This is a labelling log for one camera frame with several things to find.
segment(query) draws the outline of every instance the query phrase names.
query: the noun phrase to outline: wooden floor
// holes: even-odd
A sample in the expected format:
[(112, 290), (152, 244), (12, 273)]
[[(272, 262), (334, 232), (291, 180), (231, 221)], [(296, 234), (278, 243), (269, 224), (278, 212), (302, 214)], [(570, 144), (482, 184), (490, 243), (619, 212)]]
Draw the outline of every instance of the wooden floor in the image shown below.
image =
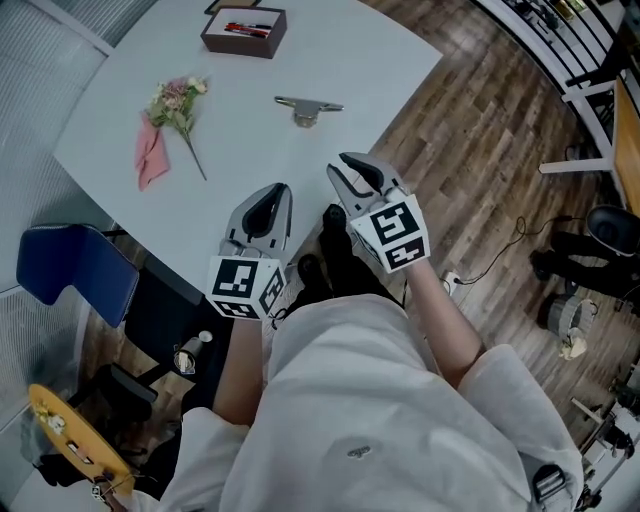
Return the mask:
[[(372, 151), (390, 161), (417, 194), (429, 228), (431, 261), (439, 272), (455, 270), (463, 278), (479, 274), (515, 236), (519, 216), (537, 230), (560, 214), (583, 217), (603, 201), (597, 173), (537, 172), (541, 162), (563, 159), (565, 146), (583, 137), (545, 75), (482, 11), (468, 0), (366, 3), (443, 54)], [(572, 222), (557, 229), (577, 232), (582, 226)], [(550, 233), (548, 227), (526, 237), (477, 284), (458, 287), (454, 300), (489, 347), (509, 343), (517, 350), (580, 444), (593, 425), (577, 414), (570, 399), (587, 405), (611, 402), (610, 381), (640, 353), (640, 320), (626, 311), (614, 313), (612, 299), (581, 290), (600, 307), (589, 348), (574, 361), (559, 359), (555, 337), (537, 327), (535, 318), (544, 298), (561, 286), (557, 280), (538, 282), (528, 263), (529, 253), (544, 247)], [(400, 296), (400, 274), (385, 282)], [(408, 312), (414, 316), (410, 297)], [(92, 323), (87, 336), (85, 375), (113, 359), (135, 371), (152, 364), (121, 332), (107, 334), (98, 324)], [(161, 393), (160, 417), (154, 417), (150, 437), (177, 414), (175, 404), (188, 388), (179, 381), (171, 377), (159, 383), (168, 391)], [(172, 407), (162, 412), (167, 404)]]

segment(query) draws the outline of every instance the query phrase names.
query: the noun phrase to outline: cable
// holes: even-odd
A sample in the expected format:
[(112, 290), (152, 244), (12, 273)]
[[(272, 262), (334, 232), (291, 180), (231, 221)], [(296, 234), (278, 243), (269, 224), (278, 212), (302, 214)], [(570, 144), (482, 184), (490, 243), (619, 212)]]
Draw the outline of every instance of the cable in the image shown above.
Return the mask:
[(539, 235), (540, 233), (542, 233), (544, 228), (547, 227), (547, 224), (550, 224), (552, 222), (570, 222), (572, 220), (584, 220), (584, 218), (583, 217), (572, 217), (571, 215), (558, 215), (557, 217), (553, 217), (552, 219), (547, 220), (544, 224), (542, 224), (542, 226), (540, 227), (539, 230), (537, 230), (537, 231), (527, 231), (527, 221), (526, 221), (526, 219), (524, 217), (522, 217), (522, 216), (518, 217), (516, 219), (516, 232), (520, 236), (518, 236), (518, 238), (516, 238), (515, 240), (512, 240), (507, 245), (505, 245), (502, 248), (502, 250), (498, 254), (496, 254), (496, 257), (493, 258), (493, 261), (491, 262), (491, 264), (480, 275), (478, 275), (478, 276), (476, 276), (476, 277), (474, 277), (472, 279), (469, 279), (468, 281), (462, 281), (462, 280), (460, 280), (460, 279), (458, 279), (456, 277), (454, 279), (454, 282), (456, 284), (461, 284), (463, 286), (468, 286), (468, 285), (472, 285), (472, 284), (477, 283), (478, 281), (480, 281), (480, 279), (482, 279), (484, 276), (486, 276), (489, 273), (489, 270), (491, 270), (491, 268), (495, 265), (496, 261), (498, 261), (498, 258), (500, 256), (502, 256), (511, 246), (517, 244), (525, 236)]

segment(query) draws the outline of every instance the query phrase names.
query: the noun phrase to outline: black shoe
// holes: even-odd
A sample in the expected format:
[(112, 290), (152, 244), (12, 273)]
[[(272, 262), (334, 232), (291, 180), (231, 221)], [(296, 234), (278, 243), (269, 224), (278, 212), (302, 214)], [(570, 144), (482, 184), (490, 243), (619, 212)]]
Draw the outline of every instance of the black shoe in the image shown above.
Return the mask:
[(322, 215), (322, 225), (324, 229), (345, 231), (347, 229), (347, 214), (341, 206), (332, 204)]
[(548, 281), (551, 278), (551, 273), (540, 268), (540, 258), (542, 258), (542, 253), (540, 251), (533, 251), (529, 255), (529, 262), (531, 263), (533, 273), (536, 275), (538, 280)]
[(328, 286), (315, 254), (305, 254), (298, 260), (298, 275), (305, 287)]

